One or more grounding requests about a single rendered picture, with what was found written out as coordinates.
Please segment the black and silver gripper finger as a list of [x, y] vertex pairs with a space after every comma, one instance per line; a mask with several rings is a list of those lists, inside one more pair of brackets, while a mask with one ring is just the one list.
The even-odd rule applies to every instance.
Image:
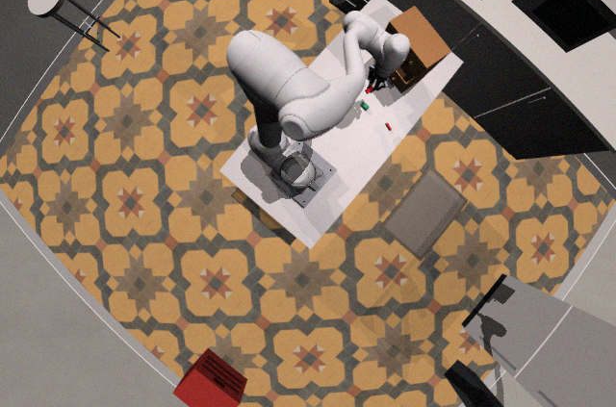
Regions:
[[369, 85], [367, 86], [367, 89], [372, 86], [372, 84], [374, 83], [374, 81], [376, 79], [375, 76], [373, 75], [374, 65], [371, 65], [369, 67], [369, 69], [370, 69], [370, 71], [369, 71], [368, 80], [370, 80], [370, 82], [369, 82]]
[[[376, 80], [376, 83], [375, 83], [375, 85], [374, 85], [374, 87], [373, 87], [373, 88], [372, 88], [372, 90], [371, 90], [371, 93], [372, 93], [372, 92], [374, 92], [374, 91], [375, 91], [375, 89], [376, 89], [377, 91], [379, 91], [380, 89], [387, 88], [387, 87], [389, 86], [389, 84], [388, 84], [388, 83], [386, 83], [386, 80], [385, 80], [385, 83], [383, 83], [383, 85], [382, 85], [381, 87], [379, 86], [379, 85], [380, 85], [380, 83], [381, 83], [381, 82], [379, 82], [379, 80], [377, 79], [377, 80]], [[376, 85], [377, 85], [377, 86], [376, 86]]]

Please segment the brown small chest of drawers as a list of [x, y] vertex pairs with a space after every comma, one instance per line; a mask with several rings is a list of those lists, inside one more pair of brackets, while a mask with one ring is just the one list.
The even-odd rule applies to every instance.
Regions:
[[410, 49], [425, 67], [417, 77], [411, 71], [416, 78], [400, 92], [403, 93], [414, 85], [413, 82], [418, 83], [425, 73], [430, 72], [430, 68], [434, 68], [435, 64], [445, 58], [451, 50], [415, 6], [390, 20], [385, 31], [390, 24], [399, 34], [409, 38]]

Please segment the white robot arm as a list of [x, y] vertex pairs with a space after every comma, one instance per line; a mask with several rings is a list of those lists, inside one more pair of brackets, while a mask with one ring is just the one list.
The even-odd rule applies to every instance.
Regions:
[[374, 70], [385, 78], [402, 65], [410, 50], [406, 35], [387, 33], [359, 11], [345, 16], [343, 29], [345, 33], [350, 29], [343, 41], [346, 75], [328, 81], [287, 46], [263, 32], [241, 31], [227, 47], [228, 66], [255, 106], [257, 125], [248, 132], [248, 144], [288, 187], [300, 194], [308, 187], [316, 191], [319, 187], [315, 180], [323, 171], [304, 151], [299, 153], [286, 135], [296, 141], [312, 140], [343, 120], [366, 82], [360, 49], [375, 58]]

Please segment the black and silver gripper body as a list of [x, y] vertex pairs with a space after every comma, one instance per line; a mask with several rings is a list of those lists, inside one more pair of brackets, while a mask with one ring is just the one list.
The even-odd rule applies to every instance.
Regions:
[[387, 81], [387, 78], [388, 78], [388, 77], [387, 77], [387, 78], [383, 78], [383, 77], [378, 76], [378, 74], [375, 72], [375, 70], [374, 70], [374, 69], [373, 69], [373, 74], [374, 74], [374, 76], [375, 76], [376, 80], [377, 80], [377, 79], [378, 79], [378, 80], [379, 80], [379, 79], [381, 79], [381, 80], [379, 80], [379, 82], [381, 82], [381, 83], [385, 83], [385, 80]]

